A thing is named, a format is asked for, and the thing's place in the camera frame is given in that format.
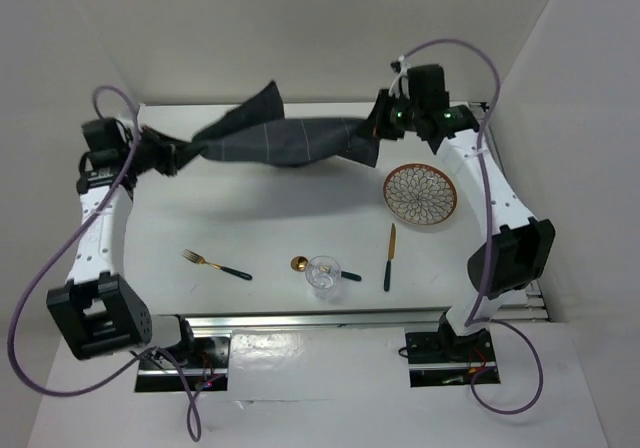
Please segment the dark grey checked napkin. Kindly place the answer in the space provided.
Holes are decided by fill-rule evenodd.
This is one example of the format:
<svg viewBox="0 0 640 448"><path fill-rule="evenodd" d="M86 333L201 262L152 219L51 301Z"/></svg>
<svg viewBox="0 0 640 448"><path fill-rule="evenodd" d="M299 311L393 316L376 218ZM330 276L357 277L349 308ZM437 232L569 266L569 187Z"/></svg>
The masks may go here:
<svg viewBox="0 0 640 448"><path fill-rule="evenodd" d="M209 161L297 168L338 156L375 167L379 141L358 134L364 123L351 117L287 118L277 84L270 82L191 140L170 145L181 166L200 156Z"/></svg>

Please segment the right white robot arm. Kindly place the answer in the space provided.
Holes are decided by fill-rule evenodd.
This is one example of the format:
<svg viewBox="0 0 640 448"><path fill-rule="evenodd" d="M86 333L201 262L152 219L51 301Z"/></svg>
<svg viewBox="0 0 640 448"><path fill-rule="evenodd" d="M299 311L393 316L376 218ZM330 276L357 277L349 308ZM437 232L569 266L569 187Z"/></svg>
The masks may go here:
<svg viewBox="0 0 640 448"><path fill-rule="evenodd" d="M392 68L392 86L380 90L363 132L386 140L416 133L455 175L485 238L467 262L469 287L436 332L440 355L457 360L479 343L502 305L542 275L555 228L515 195L485 144L486 122L451 105L440 65L410 67L399 59Z"/></svg>

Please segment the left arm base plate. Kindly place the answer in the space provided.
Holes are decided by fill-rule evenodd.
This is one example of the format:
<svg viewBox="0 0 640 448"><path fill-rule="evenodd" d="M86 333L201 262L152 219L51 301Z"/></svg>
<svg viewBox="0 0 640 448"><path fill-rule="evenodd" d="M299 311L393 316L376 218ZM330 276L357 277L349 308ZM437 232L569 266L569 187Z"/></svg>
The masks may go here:
<svg viewBox="0 0 640 448"><path fill-rule="evenodd" d="M231 348L229 334L198 337L170 350L194 392L224 392L228 389ZM137 369L136 393L175 393L184 390L177 369L161 354L142 360Z"/></svg>

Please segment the floral patterned ceramic plate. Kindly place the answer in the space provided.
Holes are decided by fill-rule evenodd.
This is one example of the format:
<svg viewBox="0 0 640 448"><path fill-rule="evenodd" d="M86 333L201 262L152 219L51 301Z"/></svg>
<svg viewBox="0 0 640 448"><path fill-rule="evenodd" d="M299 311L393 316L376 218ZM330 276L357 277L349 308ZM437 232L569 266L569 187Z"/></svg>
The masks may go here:
<svg viewBox="0 0 640 448"><path fill-rule="evenodd" d="M441 170L424 163L395 168L385 178L382 191L388 209L414 226L443 223L458 204L453 181Z"/></svg>

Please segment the gold fork green handle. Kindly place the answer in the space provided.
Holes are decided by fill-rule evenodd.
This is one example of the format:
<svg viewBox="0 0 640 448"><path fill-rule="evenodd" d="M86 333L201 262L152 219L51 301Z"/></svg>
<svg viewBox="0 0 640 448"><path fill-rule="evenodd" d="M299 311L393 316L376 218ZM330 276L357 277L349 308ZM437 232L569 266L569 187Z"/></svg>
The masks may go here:
<svg viewBox="0 0 640 448"><path fill-rule="evenodd" d="M219 270L221 272L230 274L232 276L235 276L237 278L243 279L245 281L252 281L253 280L253 276L249 273L246 272L242 272L239 271L237 269L233 269L224 265L220 265L220 264L216 264L213 262L210 262L209 260L207 260L206 258L204 258L203 256L199 255L198 253L195 253L191 250L185 249L182 252L182 256L188 260L189 262L196 264L196 265L202 265L202 266L209 266L212 267L216 270Z"/></svg>

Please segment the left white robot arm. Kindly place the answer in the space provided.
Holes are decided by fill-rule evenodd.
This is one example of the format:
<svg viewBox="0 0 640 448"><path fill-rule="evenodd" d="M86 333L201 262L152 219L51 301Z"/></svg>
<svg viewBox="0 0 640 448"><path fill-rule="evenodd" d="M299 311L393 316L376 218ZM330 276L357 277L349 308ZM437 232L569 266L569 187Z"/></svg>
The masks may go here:
<svg viewBox="0 0 640 448"><path fill-rule="evenodd" d="M88 146L76 191L82 210L75 260L63 286L48 291L47 308L73 355L87 360L159 346L176 367L196 358L197 342L181 315L154 317L124 278L124 244L139 175L176 174L182 142L145 127L140 141L115 118L82 126Z"/></svg>

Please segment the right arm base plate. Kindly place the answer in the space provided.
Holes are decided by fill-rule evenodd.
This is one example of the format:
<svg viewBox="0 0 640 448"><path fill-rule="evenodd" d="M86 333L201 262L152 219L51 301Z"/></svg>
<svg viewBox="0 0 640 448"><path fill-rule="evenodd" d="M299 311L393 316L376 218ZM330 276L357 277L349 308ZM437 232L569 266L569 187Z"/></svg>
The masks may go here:
<svg viewBox="0 0 640 448"><path fill-rule="evenodd" d="M436 331L409 331L398 355L408 364L412 388L500 384L493 340L487 329L455 337L441 324Z"/></svg>

